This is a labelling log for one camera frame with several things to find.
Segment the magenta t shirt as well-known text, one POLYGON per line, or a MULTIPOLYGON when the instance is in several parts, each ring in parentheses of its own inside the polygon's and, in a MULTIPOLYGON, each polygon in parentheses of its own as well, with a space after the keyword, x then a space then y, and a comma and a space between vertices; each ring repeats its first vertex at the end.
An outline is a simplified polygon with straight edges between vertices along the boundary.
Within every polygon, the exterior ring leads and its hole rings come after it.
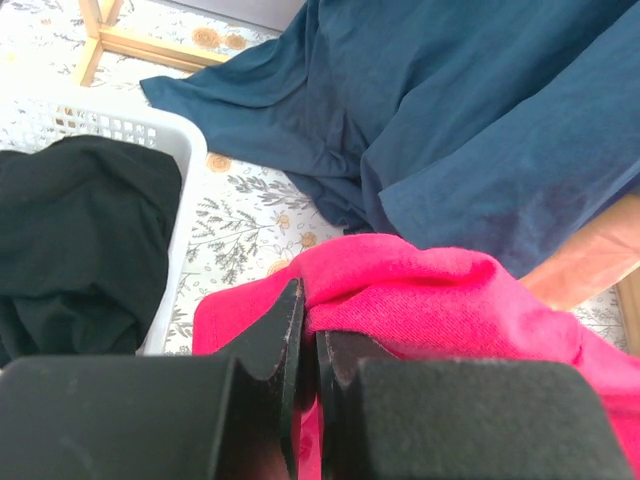
POLYGON ((193 353, 225 347, 293 279, 304 287, 308 333, 369 335, 407 359, 544 360, 575 367, 603 401, 630 465, 638 466, 638 359, 575 316, 541 303, 483 253, 420 250, 386 234, 326 241, 264 279, 205 297, 195 311, 193 353))

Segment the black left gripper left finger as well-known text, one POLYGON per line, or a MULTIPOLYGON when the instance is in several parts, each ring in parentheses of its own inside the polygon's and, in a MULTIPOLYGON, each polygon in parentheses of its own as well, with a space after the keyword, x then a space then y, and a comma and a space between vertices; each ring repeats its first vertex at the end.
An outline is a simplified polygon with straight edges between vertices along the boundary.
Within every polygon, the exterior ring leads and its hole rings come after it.
POLYGON ((294 479, 304 293, 206 356, 39 356, 1 376, 5 479, 294 479))

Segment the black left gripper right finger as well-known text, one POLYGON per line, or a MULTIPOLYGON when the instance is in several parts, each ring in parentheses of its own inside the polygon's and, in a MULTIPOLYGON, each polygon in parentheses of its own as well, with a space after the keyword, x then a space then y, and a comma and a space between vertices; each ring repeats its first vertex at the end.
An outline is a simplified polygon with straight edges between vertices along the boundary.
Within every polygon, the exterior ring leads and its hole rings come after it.
POLYGON ((316 337, 327 479, 629 479, 598 395, 572 367, 402 360, 316 337))

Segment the black printed t shirt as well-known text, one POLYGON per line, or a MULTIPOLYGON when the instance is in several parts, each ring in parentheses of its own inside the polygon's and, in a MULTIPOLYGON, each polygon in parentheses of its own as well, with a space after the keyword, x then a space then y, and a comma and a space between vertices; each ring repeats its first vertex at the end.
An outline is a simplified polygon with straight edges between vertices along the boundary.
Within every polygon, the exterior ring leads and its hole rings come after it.
POLYGON ((98 136, 1 154, 1 360, 133 354, 165 291, 182 176, 98 136))

